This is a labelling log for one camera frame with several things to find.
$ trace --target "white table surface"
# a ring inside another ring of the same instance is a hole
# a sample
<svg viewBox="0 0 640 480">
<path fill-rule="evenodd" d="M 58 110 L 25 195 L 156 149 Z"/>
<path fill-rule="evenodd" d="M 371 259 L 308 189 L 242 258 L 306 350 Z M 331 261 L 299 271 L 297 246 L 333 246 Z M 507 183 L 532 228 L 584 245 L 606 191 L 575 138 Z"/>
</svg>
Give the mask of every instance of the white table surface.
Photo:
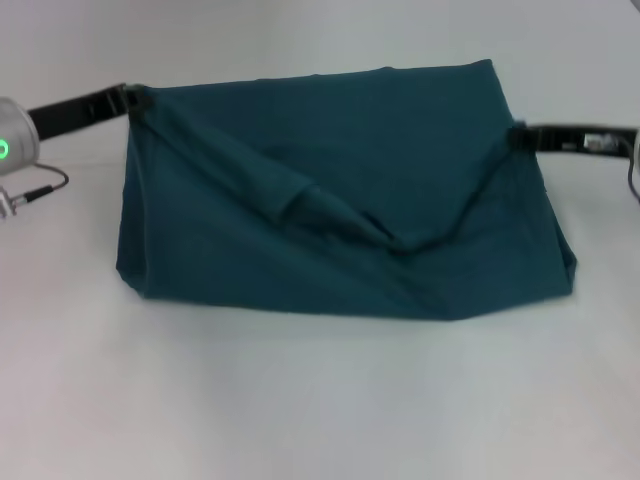
<svg viewBox="0 0 640 480">
<path fill-rule="evenodd" d="M 624 163 L 542 165 L 575 294 L 458 323 L 143 301 L 122 166 L 70 168 L 0 225 L 0 478 L 637 480 L 640 205 Z"/>
</svg>

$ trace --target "teal cloth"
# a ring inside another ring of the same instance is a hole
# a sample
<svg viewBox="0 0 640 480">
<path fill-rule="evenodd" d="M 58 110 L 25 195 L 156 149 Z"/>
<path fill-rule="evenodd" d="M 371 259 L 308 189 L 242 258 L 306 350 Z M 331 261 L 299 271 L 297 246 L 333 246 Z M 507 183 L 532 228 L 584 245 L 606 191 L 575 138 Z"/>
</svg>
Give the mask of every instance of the teal cloth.
<svg viewBox="0 0 640 480">
<path fill-rule="evenodd" d="M 572 291 L 488 60 L 145 93 L 117 262 L 144 297 L 450 320 Z"/>
</svg>

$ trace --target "white background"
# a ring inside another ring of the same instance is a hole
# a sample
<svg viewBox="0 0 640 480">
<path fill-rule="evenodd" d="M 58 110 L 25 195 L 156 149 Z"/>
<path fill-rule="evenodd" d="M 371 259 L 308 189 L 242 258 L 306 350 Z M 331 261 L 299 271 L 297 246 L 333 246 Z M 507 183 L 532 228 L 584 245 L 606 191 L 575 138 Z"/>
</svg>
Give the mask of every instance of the white background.
<svg viewBox="0 0 640 480">
<path fill-rule="evenodd" d="M 0 0 L 0 22 L 0 94 L 27 108 L 492 58 L 516 117 L 640 124 L 627 0 Z M 574 296 L 407 323 L 141 301 L 113 269 L 125 142 L 125 120 L 47 142 L 71 185 L 0 225 L 3 480 L 640 478 L 624 163 L 542 161 Z"/>
</svg>

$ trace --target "green indicator light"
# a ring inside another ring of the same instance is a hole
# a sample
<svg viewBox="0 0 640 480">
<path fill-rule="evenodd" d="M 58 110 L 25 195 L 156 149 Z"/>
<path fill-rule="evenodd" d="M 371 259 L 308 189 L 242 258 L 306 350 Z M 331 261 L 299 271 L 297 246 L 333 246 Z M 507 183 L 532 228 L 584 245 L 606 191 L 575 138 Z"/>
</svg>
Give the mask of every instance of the green indicator light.
<svg viewBox="0 0 640 480">
<path fill-rule="evenodd" d="M 0 138 L 0 161 L 7 158 L 9 155 L 9 144 L 6 140 Z"/>
</svg>

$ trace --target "folded fabric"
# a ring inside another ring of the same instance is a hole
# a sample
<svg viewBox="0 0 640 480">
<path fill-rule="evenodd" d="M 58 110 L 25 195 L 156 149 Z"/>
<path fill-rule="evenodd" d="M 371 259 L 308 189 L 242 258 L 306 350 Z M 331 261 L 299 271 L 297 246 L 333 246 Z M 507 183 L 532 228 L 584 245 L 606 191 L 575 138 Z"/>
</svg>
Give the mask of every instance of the folded fabric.
<svg viewBox="0 0 640 480">
<path fill-rule="evenodd" d="M 144 92 L 117 262 L 144 297 L 445 320 L 572 291 L 488 60 Z"/>
</svg>

